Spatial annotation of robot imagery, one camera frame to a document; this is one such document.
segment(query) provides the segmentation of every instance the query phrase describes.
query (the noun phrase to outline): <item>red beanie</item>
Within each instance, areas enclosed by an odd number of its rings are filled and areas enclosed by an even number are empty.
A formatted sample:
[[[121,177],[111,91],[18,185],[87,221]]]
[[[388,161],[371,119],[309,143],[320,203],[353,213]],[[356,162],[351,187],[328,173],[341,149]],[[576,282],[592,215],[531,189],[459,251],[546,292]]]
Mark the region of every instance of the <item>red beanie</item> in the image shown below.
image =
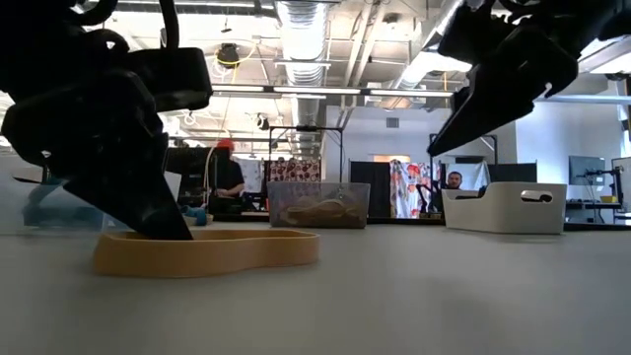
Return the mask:
[[[235,143],[229,138],[224,138],[217,143],[217,148],[228,148],[231,152],[235,151]]]

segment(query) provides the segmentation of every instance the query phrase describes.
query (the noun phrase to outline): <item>bin handle cutout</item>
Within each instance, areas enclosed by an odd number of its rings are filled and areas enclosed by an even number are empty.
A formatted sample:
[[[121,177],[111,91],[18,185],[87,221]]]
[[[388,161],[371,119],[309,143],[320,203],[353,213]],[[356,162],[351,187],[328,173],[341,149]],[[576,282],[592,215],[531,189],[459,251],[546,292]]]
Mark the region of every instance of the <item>bin handle cutout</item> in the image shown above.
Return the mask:
[[[552,192],[550,191],[537,191],[537,190],[524,190],[522,191],[522,201],[530,203],[551,203]]]

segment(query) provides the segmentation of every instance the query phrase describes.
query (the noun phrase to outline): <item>black shirt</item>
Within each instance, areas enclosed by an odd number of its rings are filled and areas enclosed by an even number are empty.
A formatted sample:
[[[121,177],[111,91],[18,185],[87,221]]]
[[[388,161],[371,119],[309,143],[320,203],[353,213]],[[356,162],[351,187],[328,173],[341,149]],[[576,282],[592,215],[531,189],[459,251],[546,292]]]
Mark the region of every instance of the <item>black shirt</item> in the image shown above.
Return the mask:
[[[232,189],[239,184],[245,183],[244,174],[241,171],[239,163],[230,161],[228,170],[217,173],[217,188]]]

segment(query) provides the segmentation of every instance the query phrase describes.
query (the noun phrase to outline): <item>desk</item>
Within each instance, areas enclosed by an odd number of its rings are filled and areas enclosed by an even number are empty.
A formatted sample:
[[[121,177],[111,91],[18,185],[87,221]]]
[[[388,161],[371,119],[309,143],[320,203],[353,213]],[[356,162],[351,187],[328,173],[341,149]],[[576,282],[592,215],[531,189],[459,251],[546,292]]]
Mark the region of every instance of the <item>desk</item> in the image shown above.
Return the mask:
[[[615,210],[622,208],[619,203],[604,203],[604,202],[574,202],[567,201],[565,203],[565,218],[567,222],[591,222],[591,223],[604,223],[601,210]]]
[[[628,232],[529,244],[442,227],[315,231],[321,234],[317,264],[185,280],[94,275],[96,235],[2,236],[3,352],[594,355],[631,349]]]

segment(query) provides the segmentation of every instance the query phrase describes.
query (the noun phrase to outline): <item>person with red hat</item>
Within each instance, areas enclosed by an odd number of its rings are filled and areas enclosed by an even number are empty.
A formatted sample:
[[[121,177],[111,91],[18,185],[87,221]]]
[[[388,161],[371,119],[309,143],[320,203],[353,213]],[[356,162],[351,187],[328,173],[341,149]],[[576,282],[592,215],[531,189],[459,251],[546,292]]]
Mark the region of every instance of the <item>person with red hat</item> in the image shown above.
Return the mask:
[[[217,143],[217,148],[228,148],[232,157],[235,151],[235,143],[228,138],[224,138]],[[228,170],[217,174],[217,195],[219,197],[237,198],[244,189],[245,180],[241,167],[239,163],[231,159]]]

